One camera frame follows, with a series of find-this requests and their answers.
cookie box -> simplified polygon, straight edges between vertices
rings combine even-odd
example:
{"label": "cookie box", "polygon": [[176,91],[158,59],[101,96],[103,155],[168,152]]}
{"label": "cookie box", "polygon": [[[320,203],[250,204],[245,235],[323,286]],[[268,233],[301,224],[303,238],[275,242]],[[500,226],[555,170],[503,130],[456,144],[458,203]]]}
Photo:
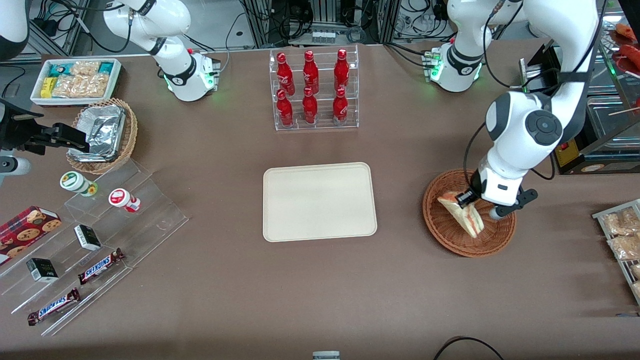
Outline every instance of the cookie box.
{"label": "cookie box", "polygon": [[17,256],[62,222],[58,214],[36,206],[0,225],[0,265]]}

wicker basket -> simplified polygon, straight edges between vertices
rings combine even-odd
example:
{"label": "wicker basket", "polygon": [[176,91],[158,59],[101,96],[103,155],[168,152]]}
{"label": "wicker basket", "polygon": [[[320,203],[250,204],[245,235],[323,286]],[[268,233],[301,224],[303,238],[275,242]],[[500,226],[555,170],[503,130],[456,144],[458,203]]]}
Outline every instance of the wicker basket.
{"label": "wicker basket", "polygon": [[436,240],[456,254],[470,258],[493,255],[504,249],[513,237],[516,215],[511,213],[499,221],[494,220],[489,216],[489,211],[494,205],[485,200],[476,201],[476,209],[484,222],[484,230],[477,238],[472,238],[438,202],[438,197],[445,192],[467,190],[467,180],[463,174],[462,169],[443,172],[429,184],[422,198],[424,221]]}
{"label": "wicker basket", "polygon": [[[131,157],[131,153],[133,152],[133,148],[136,145],[136,135],[138,134],[138,121],[136,120],[136,114],[131,111],[129,105],[120,100],[120,99],[109,99],[107,101],[96,102],[95,104],[89,105],[88,108],[97,108],[99,106],[107,106],[107,105],[118,105],[122,107],[127,112],[127,118],[125,119],[124,129],[122,129],[122,140],[120,141],[120,149],[118,150],[119,155],[116,160],[110,163],[81,163],[79,161],[75,161],[67,155],[67,161],[71,164],[71,166],[80,171],[80,172],[88,172],[91,174],[101,175],[111,170],[112,168],[120,167],[124,165],[127,160]],[[78,124],[78,119],[80,118],[80,113],[76,116],[76,121],[74,121],[73,127],[76,127]]]}

brown table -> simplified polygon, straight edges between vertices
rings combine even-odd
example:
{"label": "brown table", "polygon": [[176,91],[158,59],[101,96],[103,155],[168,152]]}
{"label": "brown table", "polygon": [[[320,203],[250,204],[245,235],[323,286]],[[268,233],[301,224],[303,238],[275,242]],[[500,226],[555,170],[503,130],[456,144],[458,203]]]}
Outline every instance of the brown table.
{"label": "brown table", "polygon": [[[495,42],[493,70],[515,81],[517,59],[540,43]],[[220,91],[184,103],[155,77],[151,57],[122,58],[118,96],[140,123],[133,157],[191,220],[53,337],[37,336],[0,299],[1,358],[299,360],[336,349],[344,360],[431,359],[456,335],[481,338],[506,359],[640,357],[639,320],[614,317],[636,309],[633,297],[590,217],[638,198],[637,176],[529,175],[525,186],[540,197],[518,213],[509,246],[461,258],[429,234],[420,200],[438,173],[461,166],[504,92],[485,69],[469,91],[450,94],[384,47],[361,46],[360,128],[276,133],[267,61],[267,51],[232,53]],[[42,111],[48,124],[70,123],[78,110]],[[470,166],[489,146],[483,133]],[[0,221],[69,198],[57,181],[69,169],[65,151],[47,152],[25,154],[32,173],[4,180]],[[371,166],[375,235],[262,238],[265,170],[350,161]],[[464,356],[494,358],[458,343],[441,359]]]}

white tray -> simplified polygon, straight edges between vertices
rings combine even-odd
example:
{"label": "white tray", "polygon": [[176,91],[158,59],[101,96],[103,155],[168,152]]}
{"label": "white tray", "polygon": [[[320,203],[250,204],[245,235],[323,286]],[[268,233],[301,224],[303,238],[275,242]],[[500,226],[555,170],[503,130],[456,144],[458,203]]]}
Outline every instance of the white tray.
{"label": "white tray", "polygon": [[[49,75],[49,71],[51,71],[51,67],[53,65],[73,63],[75,61],[100,61],[103,63],[113,63],[113,68],[111,69],[111,73],[109,74],[109,82],[107,83],[107,88],[104,91],[104,95],[102,97],[80,97],[80,98],[74,98],[74,99],[65,99],[65,98],[57,98],[57,97],[55,98],[40,97],[40,91],[42,90],[42,83],[44,82],[44,79]],[[77,59],[64,58],[64,59],[47,60],[42,64],[42,69],[40,69],[40,74],[38,75],[36,84],[33,86],[33,91],[31,92],[31,102],[46,108],[46,107],[53,107],[53,106],[81,106],[81,105],[93,104],[98,101],[103,101],[103,100],[106,101],[111,98],[111,95],[113,94],[113,90],[116,87],[116,82],[118,81],[118,75],[120,74],[120,67],[121,67],[121,64],[116,58],[77,58]]]}
{"label": "white tray", "polygon": [[371,169],[365,163],[264,173],[262,235],[267,241],[371,236],[377,229]]}

red bottle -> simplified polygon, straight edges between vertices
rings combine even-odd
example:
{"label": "red bottle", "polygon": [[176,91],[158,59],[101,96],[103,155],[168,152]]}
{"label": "red bottle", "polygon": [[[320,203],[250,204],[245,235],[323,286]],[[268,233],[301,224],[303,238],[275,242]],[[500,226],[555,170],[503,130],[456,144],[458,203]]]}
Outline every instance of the red bottle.
{"label": "red bottle", "polygon": [[291,107],[291,102],[287,99],[287,94],[282,89],[278,89],[276,93],[278,96],[278,102],[276,102],[276,107],[278,108],[278,113],[280,114],[280,121],[282,126],[291,127],[293,126],[293,108]]}
{"label": "red bottle", "polygon": [[335,62],[333,76],[335,78],[333,86],[336,91],[340,86],[347,88],[349,84],[349,63],[347,62],[347,51],[345,49],[338,50],[338,61]]}
{"label": "red bottle", "polygon": [[315,124],[318,115],[318,101],[314,96],[311,86],[305,88],[305,98],[302,99],[302,107],[305,109],[305,121],[307,124]]}
{"label": "red bottle", "polygon": [[302,74],[305,77],[305,86],[311,86],[313,93],[317,94],[320,91],[320,79],[318,65],[314,61],[314,52],[311,50],[305,51],[305,67],[302,69]]}
{"label": "red bottle", "polygon": [[335,92],[335,99],[333,100],[333,123],[342,126],[347,121],[347,107],[349,102],[344,97],[344,88],[340,87]]}
{"label": "red bottle", "polygon": [[287,63],[287,57],[284,53],[278,53],[278,82],[280,88],[287,92],[287,95],[293,96],[296,93],[296,86],[293,85],[293,71]]}

